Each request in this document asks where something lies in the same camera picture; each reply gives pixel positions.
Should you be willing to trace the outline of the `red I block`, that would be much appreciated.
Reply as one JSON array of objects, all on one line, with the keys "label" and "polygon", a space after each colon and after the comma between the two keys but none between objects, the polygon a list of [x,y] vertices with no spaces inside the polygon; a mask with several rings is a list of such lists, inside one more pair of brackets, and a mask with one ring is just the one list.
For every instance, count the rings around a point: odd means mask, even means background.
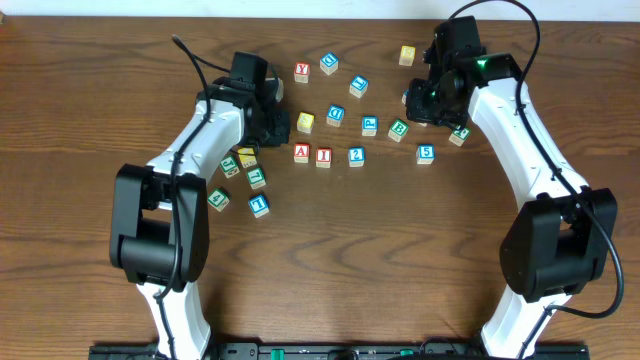
[{"label": "red I block", "polygon": [[316,150],[315,164],[319,168],[330,168],[332,163],[332,150],[330,148],[318,148]]}]

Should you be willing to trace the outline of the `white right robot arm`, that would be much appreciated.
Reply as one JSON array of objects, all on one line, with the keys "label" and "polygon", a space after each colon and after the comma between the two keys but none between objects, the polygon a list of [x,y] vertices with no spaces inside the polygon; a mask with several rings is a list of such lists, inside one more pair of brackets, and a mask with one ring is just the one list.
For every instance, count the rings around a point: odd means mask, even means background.
[{"label": "white right robot arm", "polygon": [[620,306],[624,275],[612,242],[617,201],[571,167],[531,102],[529,69],[510,54],[488,53],[474,17],[438,25],[424,61],[429,75],[409,84],[408,120],[459,136],[473,122],[493,148],[518,207],[499,251],[506,288],[476,352],[532,358],[555,313],[601,319]]}]

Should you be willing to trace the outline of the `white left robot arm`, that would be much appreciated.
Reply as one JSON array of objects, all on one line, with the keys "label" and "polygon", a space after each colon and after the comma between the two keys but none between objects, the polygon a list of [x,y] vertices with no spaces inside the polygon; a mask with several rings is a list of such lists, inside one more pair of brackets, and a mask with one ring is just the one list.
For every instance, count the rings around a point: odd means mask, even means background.
[{"label": "white left robot arm", "polygon": [[277,147],[290,121],[279,108],[284,85],[268,62],[234,55],[228,76],[205,83],[180,135],[144,166],[123,165],[115,178],[109,257],[136,285],[159,341],[94,346],[92,359],[202,359],[212,334],[197,280],[209,252],[207,186],[236,145]]}]

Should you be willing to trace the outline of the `blue 2 block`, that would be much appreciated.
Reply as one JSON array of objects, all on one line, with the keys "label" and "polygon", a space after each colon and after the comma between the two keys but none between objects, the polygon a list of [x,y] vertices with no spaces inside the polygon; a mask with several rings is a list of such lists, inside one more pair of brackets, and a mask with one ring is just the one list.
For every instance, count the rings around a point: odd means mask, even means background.
[{"label": "blue 2 block", "polygon": [[348,163],[350,167],[362,167],[366,161],[363,147],[352,147],[348,151]]}]

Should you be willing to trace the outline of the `red A block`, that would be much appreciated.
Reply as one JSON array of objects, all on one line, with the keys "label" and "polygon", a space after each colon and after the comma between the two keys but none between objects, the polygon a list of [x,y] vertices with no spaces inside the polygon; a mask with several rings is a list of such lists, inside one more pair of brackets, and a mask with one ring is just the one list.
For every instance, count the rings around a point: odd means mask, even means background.
[{"label": "red A block", "polygon": [[305,143],[296,143],[294,145],[293,159],[296,163],[308,163],[310,158],[310,145]]}]

